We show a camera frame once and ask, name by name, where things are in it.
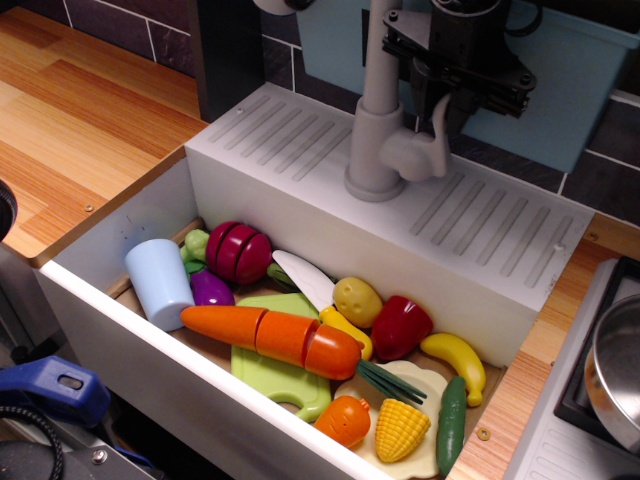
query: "toy plate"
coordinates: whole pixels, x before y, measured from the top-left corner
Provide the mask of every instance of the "toy plate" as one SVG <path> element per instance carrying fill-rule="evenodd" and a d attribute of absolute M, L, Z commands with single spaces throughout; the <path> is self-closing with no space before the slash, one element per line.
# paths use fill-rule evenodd
<path fill-rule="evenodd" d="M 427 394 L 427 399 L 422 405 L 414 406 L 427 414 L 431 420 L 431 427 L 422 443 L 408 456 L 395 463 L 383 463 L 380 461 L 376 454 L 375 425 L 385 397 L 360 376 L 356 376 L 342 384 L 335 395 L 336 397 L 351 395 L 358 399 L 364 398 L 371 405 L 371 410 L 369 411 L 371 414 L 371 430 L 369 430 L 362 442 L 351 448 L 351 450 L 396 480 L 434 477 L 438 474 L 438 465 L 436 463 L 438 418 L 440 416 L 442 394 L 447 387 L 447 380 L 437 372 L 424 370 L 414 363 L 404 360 L 389 362 L 380 366 Z"/>

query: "black cable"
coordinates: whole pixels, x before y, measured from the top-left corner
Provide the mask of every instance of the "black cable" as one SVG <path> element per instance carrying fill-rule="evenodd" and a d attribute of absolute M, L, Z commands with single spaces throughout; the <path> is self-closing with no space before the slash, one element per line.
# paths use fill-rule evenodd
<path fill-rule="evenodd" d="M 53 469 L 49 480 L 60 480 L 64 468 L 64 460 L 62 457 L 62 445 L 58 439 L 58 435 L 51 427 L 49 421 L 39 413 L 24 407 L 0 406 L 0 418 L 11 418 L 15 420 L 24 420 L 32 423 L 40 429 L 47 437 L 53 450 Z"/>

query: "drain groove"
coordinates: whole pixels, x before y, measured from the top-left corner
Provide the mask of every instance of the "drain groove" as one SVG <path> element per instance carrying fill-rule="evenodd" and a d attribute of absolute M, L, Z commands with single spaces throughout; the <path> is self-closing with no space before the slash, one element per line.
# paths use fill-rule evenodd
<path fill-rule="evenodd" d="M 251 145 L 245 148 L 241 155 L 243 158 L 247 158 L 253 152 L 255 152 L 258 148 L 260 148 L 264 143 L 273 137 L 276 133 L 282 130 L 291 120 L 296 118 L 300 112 L 302 112 L 301 108 L 294 108 L 289 113 L 287 113 L 284 117 L 282 117 L 277 123 L 275 123 L 269 130 L 260 135 Z"/>
<path fill-rule="evenodd" d="M 538 213 L 536 213 L 536 216 L 533 218 L 529 227 L 520 238 L 520 241 L 511 252 L 511 255 L 509 255 L 509 258 L 500 269 L 500 275 L 503 277 L 511 276 L 513 269 L 516 268 L 516 265 L 522 258 L 527 247 L 531 244 L 533 237 L 535 237 L 538 230 L 540 230 L 540 227 L 544 223 L 550 211 L 551 210 L 548 207 L 542 207 L 538 210 Z"/>
<path fill-rule="evenodd" d="M 557 251 L 562 251 L 565 248 L 561 242 L 572 223 L 573 218 L 571 218 L 570 216 L 565 215 L 562 218 L 558 227 L 553 232 L 553 235 L 551 236 L 551 238 L 549 238 L 549 241 L 547 242 L 544 250 L 540 254 L 540 258 L 538 258 L 538 261 L 525 280 L 524 285 L 526 287 L 534 288 L 538 283 L 542 272 L 544 272 L 544 270 L 547 268 L 547 265 L 551 261 L 551 257 L 553 257 L 553 255 Z"/>
<path fill-rule="evenodd" d="M 493 234 L 493 237 L 491 237 L 489 243 L 487 243 L 487 245 L 482 250 L 482 253 L 478 256 L 478 259 L 476 260 L 476 263 L 478 265 L 484 267 L 487 263 L 489 263 L 489 260 L 491 260 L 491 257 L 493 257 L 493 254 L 498 249 L 498 246 L 505 239 L 507 233 L 509 233 L 509 230 L 511 230 L 511 227 L 520 216 L 527 203 L 528 201 L 524 198 L 518 199 L 518 201 L 509 211 L 509 214 L 502 221 L 502 224 L 500 224 L 500 227 L 498 227 L 498 230 L 496 230 L 496 232 Z"/>
<path fill-rule="evenodd" d="M 464 255 L 464 252 L 467 251 L 471 242 L 476 238 L 480 229 L 487 223 L 487 220 L 491 216 L 491 214 L 498 208 L 500 202 L 504 198 L 506 192 L 504 190 L 497 190 L 489 200 L 489 202 L 484 206 L 480 215 L 475 219 L 469 230 L 464 234 L 464 236 L 460 239 L 458 244 L 453 249 L 453 253 L 458 256 Z"/>
<path fill-rule="evenodd" d="M 311 160 L 309 160 L 309 162 L 307 162 L 307 164 L 292 177 L 293 181 L 299 182 L 300 180 L 302 180 L 305 175 L 313 170 L 324 157 L 329 155 L 333 151 L 333 149 L 336 148 L 340 144 L 340 142 L 342 142 L 342 140 L 347 138 L 350 134 L 350 128 L 343 128 L 340 132 L 338 132 L 338 134 L 333 137 L 333 139 L 327 145 L 325 145 L 325 147 L 320 150 L 320 152 L 318 152 Z"/>
<path fill-rule="evenodd" d="M 258 160 L 258 165 L 265 165 L 269 160 L 275 157 L 278 153 L 282 151 L 287 145 L 289 145 L 295 138 L 298 137 L 302 132 L 304 132 L 309 125 L 315 122 L 318 119 L 318 115 L 315 113 L 309 115 L 304 119 L 302 123 L 300 123 L 296 128 L 291 130 L 289 134 L 280 140 L 276 145 L 274 145 L 271 150 L 265 153 L 260 160 Z"/>
<path fill-rule="evenodd" d="M 473 202 L 478 194 L 482 191 L 484 185 L 484 182 L 475 182 L 473 184 L 473 187 L 471 187 L 471 189 L 467 192 L 460 203 L 458 203 L 453 213 L 449 216 L 449 218 L 447 218 L 446 222 L 444 222 L 438 232 L 433 236 L 433 238 L 431 239 L 431 243 L 433 243 L 434 245 L 440 245 L 442 243 L 447 235 L 449 235 L 449 232 L 451 232 L 451 229 L 456 225 L 456 223 L 458 223 L 460 217 L 464 214 L 464 212 L 467 211 L 467 209 L 471 205 L 471 202 Z"/>
<path fill-rule="evenodd" d="M 258 118 L 256 118 L 249 126 L 247 126 L 247 128 L 242 130 L 240 133 L 238 133 L 238 135 L 236 135 L 233 139 L 231 139 L 224 146 L 224 149 L 231 150 L 232 148 L 235 148 L 242 140 L 244 140 L 249 135 L 251 135 L 258 127 L 260 127 L 261 125 L 264 125 L 265 122 L 267 122 L 269 119 L 271 119 L 271 117 L 273 117 L 276 113 L 282 110 L 282 107 L 284 107 L 284 105 L 285 103 L 282 101 L 276 103 L 273 107 L 271 107 L 269 110 L 267 110 Z"/>
<path fill-rule="evenodd" d="M 412 235 L 419 235 L 424 227 L 427 226 L 429 220 L 436 214 L 440 207 L 444 205 L 444 202 L 447 201 L 449 196 L 453 193 L 456 187 L 460 184 L 464 175 L 460 172 L 456 172 L 456 174 L 447 182 L 444 188 L 438 193 L 438 196 L 434 198 L 431 205 L 420 215 L 420 218 L 413 224 L 413 226 L 409 229 L 409 233 Z"/>
<path fill-rule="evenodd" d="M 259 109 L 262 105 L 267 103 L 271 99 L 268 95 L 263 95 L 258 98 L 255 102 L 249 105 L 247 108 L 238 110 L 238 114 L 236 118 L 227 123 L 224 127 L 218 130 L 216 133 L 209 137 L 209 141 L 211 143 L 215 143 L 224 137 L 231 129 L 235 128 L 240 122 L 243 122 L 247 117 L 249 117 L 253 112 Z"/>
<path fill-rule="evenodd" d="M 282 163 L 280 163 L 280 165 L 278 165 L 275 169 L 276 173 L 282 173 L 284 172 L 287 168 L 289 168 L 289 165 L 291 165 L 293 162 L 295 162 L 298 158 L 300 158 L 300 156 L 306 152 L 307 150 L 309 150 L 309 148 L 311 148 L 311 146 L 316 143 L 318 140 L 320 140 L 320 138 L 327 133 L 329 130 L 331 130 L 331 127 L 333 127 L 335 125 L 335 123 L 331 122 L 331 121 L 327 121 L 325 122 L 318 130 L 316 130 L 313 135 L 311 135 L 309 138 L 307 138 L 307 140 L 300 145 L 295 152 L 293 152 L 292 154 L 290 154 L 287 158 L 285 158 Z"/>

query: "blue object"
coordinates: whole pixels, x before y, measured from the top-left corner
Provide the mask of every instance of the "blue object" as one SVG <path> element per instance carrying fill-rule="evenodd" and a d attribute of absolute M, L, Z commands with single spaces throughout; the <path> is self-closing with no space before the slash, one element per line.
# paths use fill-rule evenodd
<path fill-rule="evenodd" d="M 0 371 L 0 404 L 32 407 L 56 420 L 96 426 L 111 395 L 98 376 L 56 356 Z"/>

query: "toy cutting board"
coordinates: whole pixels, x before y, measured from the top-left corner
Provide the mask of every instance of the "toy cutting board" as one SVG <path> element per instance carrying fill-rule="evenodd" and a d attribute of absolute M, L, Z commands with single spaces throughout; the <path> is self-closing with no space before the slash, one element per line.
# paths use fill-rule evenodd
<path fill-rule="evenodd" d="M 248 297 L 237 305 L 318 318 L 317 310 L 301 293 Z M 331 403 L 328 379 L 250 350 L 231 349 L 231 373 L 274 402 L 295 405 L 300 409 L 296 415 L 306 422 L 315 421 Z"/>

